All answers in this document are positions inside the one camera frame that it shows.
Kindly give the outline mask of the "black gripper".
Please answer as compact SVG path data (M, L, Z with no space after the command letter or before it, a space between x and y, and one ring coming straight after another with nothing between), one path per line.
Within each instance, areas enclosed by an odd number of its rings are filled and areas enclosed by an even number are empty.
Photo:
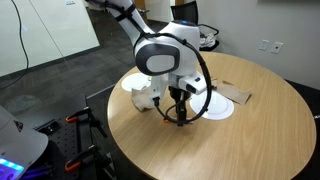
M186 120L186 108L184 101L191 97L191 93L175 87L169 87L169 92L175 104L179 101L176 106L177 120L178 125L183 126L184 121Z

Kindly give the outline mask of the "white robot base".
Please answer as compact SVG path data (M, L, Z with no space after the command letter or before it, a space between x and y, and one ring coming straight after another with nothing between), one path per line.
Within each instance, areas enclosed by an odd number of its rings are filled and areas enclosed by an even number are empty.
M0 106L0 180L18 180L38 160L48 137Z

